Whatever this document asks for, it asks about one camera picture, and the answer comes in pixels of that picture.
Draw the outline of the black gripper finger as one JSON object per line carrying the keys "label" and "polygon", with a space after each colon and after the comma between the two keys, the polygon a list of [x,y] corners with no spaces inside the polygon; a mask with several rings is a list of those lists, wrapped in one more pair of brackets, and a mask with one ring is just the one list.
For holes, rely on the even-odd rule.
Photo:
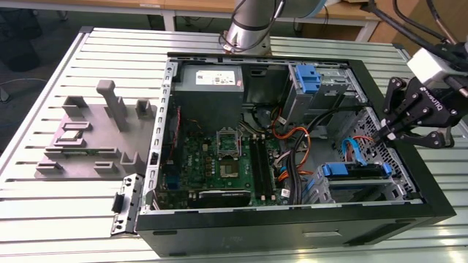
{"label": "black gripper finger", "polygon": [[387,127],[390,140],[399,140],[408,144],[427,148],[444,148],[452,145],[452,139],[448,138],[448,130],[442,128],[432,131],[428,135],[422,136],[412,132],[412,129],[422,126],[424,120],[432,115],[431,109],[418,109],[402,113],[392,113],[387,118]]}
{"label": "black gripper finger", "polygon": [[388,82],[383,101],[382,128],[375,133],[375,141],[395,140],[398,133],[411,127],[412,119],[408,109],[418,99],[418,95],[407,100],[407,81],[392,77]]}

